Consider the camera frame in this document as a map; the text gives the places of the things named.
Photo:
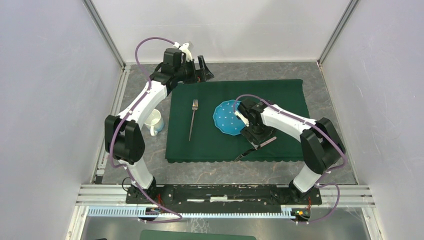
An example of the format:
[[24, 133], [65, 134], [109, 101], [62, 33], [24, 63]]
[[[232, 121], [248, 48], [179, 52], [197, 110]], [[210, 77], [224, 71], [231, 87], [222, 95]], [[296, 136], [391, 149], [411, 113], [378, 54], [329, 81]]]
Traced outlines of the black handled knife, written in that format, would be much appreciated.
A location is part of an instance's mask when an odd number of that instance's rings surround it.
[[252, 144], [252, 148], [248, 149], [247, 151], [243, 152], [242, 154], [238, 155], [233, 161], [234, 162], [238, 162], [240, 161], [242, 158], [246, 157], [247, 155], [251, 154], [252, 152], [255, 152], [261, 148], [263, 148], [264, 146], [270, 144], [271, 142], [275, 141], [277, 139], [276, 136], [269, 138], [268, 140], [260, 143], [259, 145], [255, 145], [253, 143]]

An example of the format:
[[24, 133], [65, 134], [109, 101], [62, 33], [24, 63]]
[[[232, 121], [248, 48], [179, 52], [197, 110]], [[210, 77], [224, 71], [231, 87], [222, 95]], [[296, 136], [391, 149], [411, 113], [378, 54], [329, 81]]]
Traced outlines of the silver fork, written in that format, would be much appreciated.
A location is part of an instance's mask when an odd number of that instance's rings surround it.
[[197, 99], [194, 99], [192, 102], [192, 117], [190, 122], [190, 129], [189, 129], [189, 137], [188, 140], [191, 141], [192, 132], [193, 132], [193, 125], [194, 125], [194, 119], [195, 119], [195, 113], [198, 110], [199, 107], [199, 101]]

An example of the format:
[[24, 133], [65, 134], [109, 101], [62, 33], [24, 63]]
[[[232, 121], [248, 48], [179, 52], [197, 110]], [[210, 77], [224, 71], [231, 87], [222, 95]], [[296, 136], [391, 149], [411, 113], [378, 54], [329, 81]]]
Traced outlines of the blue polka dot plate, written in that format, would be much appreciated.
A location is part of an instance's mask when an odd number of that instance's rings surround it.
[[212, 115], [214, 125], [223, 133], [231, 136], [238, 136], [246, 126], [242, 120], [234, 114], [233, 106], [237, 110], [240, 101], [235, 99], [226, 100], [217, 105]]

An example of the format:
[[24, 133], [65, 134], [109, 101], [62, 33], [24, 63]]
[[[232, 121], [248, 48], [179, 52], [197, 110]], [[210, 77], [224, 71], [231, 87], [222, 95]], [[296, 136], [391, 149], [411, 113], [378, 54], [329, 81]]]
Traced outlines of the dark green cloth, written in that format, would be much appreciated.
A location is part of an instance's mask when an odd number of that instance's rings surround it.
[[[179, 84], [171, 92], [165, 158], [169, 163], [230, 162], [252, 148], [241, 134], [222, 133], [213, 113], [222, 102], [251, 94], [308, 118], [301, 79], [210, 81]], [[191, 141], [189, 132], [193, 100], [198, 100]]]

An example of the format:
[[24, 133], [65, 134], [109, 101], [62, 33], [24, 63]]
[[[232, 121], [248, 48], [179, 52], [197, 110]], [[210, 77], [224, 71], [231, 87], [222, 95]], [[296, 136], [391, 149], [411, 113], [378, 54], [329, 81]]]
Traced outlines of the white blue mug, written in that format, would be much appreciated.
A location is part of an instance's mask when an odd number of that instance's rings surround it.
[[165, 126], [161, 112], [157, 109], [153, 109], [144, 122], [144, 126], [148, 129], [148, 132], [152, 137], [157, 136]]

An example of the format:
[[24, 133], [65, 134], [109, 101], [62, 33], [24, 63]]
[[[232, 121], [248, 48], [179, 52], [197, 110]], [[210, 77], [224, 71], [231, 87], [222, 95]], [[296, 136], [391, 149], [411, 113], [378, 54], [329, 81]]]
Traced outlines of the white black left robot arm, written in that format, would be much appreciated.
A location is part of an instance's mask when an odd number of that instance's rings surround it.
[[180, 82], [195, 84], [214, 78], [204, 56], [189, 58], [188, 50], [167, 48], [163, 60], [147, 75], [147, 82], [137, 98], [118, 115], [104, 121], [104, 144], [113, 168], [123, 167], [131, 185], [145, 204], [157, 198], [156, 180], [149, 172], [143, 155], [146, 144], [141, 129], [155, 107], [165, 100]]

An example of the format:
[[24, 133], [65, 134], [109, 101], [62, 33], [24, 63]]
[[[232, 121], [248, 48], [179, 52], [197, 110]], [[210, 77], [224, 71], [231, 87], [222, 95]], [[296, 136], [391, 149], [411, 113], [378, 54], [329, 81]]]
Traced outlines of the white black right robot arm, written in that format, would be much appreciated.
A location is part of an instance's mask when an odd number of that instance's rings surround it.
[[334, 124], [325, 117], [319, 120], [301, 117], [263, 99], [260, 102], [244, 99], [234, 107], [234, 115], [244, 123], [241, 135], [253, 146], [237, 160], [276, 140], [276, 131], [300, 143], [304, 166], [289, 183], [285, 195], [295, 204], [302, 204], [309, 198], [312, 188], [325, 174], [336, 169], [335, 163], [339, 159], [347, 162], [341, 137]]

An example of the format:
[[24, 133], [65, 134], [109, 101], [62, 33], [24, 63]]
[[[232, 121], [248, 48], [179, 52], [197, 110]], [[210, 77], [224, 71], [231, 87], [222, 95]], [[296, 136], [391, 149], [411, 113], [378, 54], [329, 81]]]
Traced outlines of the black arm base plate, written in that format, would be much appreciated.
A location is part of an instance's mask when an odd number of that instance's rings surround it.
[[278, 213], [282, 205], [322, 204], [320, 190], [313, 187], [298, 193], [289, 186], [276, 184], [165, 184], [146, 191], [147, 196], [130, 186], [126, 204], [148, 204], [149, 198], [179, 214], [262, 214]]

